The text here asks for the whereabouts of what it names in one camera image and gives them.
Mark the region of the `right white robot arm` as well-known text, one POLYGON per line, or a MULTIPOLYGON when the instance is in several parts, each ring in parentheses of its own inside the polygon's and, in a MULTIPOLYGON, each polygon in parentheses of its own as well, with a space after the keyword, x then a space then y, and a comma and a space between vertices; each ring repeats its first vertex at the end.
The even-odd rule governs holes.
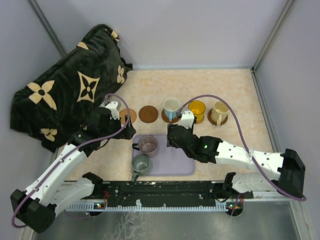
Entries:
POLYGON ((283 196, 304 202, 306 166, 298 153, 287 148, 285 152, 262 152, 236 146, 213 136, 198 137, 193 129, 179 124, 167 126, 167 146, 181 149, 188 158, 200 163, 233 165, 250 173, 233 173, 223 185, 229 198, 239 193, 268 191, 273 187, 283 196))

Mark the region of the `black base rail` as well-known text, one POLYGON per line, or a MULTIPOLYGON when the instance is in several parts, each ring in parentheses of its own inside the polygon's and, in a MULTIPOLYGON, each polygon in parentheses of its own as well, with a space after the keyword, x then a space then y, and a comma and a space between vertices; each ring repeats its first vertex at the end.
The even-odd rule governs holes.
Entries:
POLYGON ((85 200, 107 200, 108 207, 214 207, 216 200, 231 200, 239 193, 229 183, 214 181, 110 181, 85 200))

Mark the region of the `grey green mug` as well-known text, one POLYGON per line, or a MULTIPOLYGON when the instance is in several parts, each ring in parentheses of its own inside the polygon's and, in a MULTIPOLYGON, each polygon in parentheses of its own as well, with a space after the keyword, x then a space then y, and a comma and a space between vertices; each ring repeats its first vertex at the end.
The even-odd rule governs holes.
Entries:
POLYGON ((138 177, 147 176, 152 168, 150 159, 145 155, 136 155, 131 161, 131 181, 135 182, 138 177))

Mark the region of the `black floral plush blanket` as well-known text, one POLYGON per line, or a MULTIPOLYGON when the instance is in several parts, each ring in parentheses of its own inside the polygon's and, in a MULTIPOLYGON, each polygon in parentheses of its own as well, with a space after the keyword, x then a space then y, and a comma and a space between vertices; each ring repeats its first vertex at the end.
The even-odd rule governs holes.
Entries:
POLYGON ((108 25, 94 26, 75 49, 14 94, 10 128, 49 151, 63 146, 132 70, 120 55, 119 40, 108 25))

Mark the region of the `cream yellow mug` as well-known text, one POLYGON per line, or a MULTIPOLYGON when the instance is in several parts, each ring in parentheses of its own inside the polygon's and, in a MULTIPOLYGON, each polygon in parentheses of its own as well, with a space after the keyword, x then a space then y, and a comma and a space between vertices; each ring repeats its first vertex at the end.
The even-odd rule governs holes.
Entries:
POLYGON ((226 120, 228 113, 229 108, 222 101, 217 101, 213 106, 210 116, 217 126, 221 126, 226 120))

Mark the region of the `white mug blue handle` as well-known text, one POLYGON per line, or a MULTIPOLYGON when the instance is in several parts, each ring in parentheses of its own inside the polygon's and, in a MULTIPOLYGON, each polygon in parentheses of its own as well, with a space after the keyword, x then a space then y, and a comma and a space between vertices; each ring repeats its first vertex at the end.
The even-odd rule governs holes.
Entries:
POLYGON ((177 118, 177 112, 180 109, 180 102, 176 98, 168 98, 163 104, 164 115, 172 122, 177 118))

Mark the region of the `woven rattan coaster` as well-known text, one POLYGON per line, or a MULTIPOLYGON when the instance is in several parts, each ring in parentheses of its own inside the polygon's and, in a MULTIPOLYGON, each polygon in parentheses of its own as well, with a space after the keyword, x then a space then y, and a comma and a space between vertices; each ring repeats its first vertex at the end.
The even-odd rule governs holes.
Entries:
POLYGON ((196 118, 196 124, 201 124, 205 119, 205 112, 202 112, 200 114, 194 114, 196 118))
POLYGON ((130 120, 131 123, 134 123, 137 119, 137 113, 135 110, 133 109, 129 109, 129 111, 127 111, 127 109, 122 109, 119 112, 119 116, 120 116, 120 120, 121 120, 121 124, 124 125, 126 123, 126 116, 130 115, 130 120))

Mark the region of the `purple glass mug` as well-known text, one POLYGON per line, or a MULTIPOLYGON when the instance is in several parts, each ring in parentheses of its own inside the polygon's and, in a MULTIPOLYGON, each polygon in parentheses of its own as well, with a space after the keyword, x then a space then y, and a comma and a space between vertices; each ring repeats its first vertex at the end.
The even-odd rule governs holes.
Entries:
POLYGON ((153 158, 158 152, 158 141, 152 135, 143 135, 137 143, 132 144, 132 149, 153 158))

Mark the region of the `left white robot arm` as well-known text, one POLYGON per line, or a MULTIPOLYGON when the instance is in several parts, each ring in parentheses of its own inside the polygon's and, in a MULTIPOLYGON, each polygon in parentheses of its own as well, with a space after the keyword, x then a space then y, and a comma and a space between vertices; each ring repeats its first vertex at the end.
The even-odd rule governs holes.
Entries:
POLYGON ((70 205, 86 197, 101 197, 104 192, 103 179, 91 172, 85 173, 64 190, 58 188, 79 164, 101 148, 102 141, 133 138, 136 130, 132 125, 131 113, 127 112, 124 116, 124 124, 121 120, 115 101, 98 107, 86 127, 69 138, 60 155, 40 177, 25 190, 16 189, 11 194, 11 225, 16 229, 30 227, 36 233, 42 233, 70 205))

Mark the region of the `dark wooden coaster top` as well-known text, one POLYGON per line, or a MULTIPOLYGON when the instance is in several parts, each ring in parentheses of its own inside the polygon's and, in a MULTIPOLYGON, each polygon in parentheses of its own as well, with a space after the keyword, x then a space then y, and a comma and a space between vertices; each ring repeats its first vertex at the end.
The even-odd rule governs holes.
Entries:
POLYGON ((172 121, 170 121, 169 118, 165 115, 165 110, 164 109, 161 112, 161 117, 162 117, 162 120, 164 122, 168 123, 168 124, 175 124, 180 120, 178 117, 176 117, 172 121))

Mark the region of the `yellow glass mug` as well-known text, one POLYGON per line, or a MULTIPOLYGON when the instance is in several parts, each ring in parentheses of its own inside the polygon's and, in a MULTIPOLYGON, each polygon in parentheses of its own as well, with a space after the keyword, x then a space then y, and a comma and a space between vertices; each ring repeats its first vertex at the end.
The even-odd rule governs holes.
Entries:
POLYGON ((206 111, 206 105, 200 100, 194 100, 188 104, 188 109, 194 114, 200 114, 206 111))

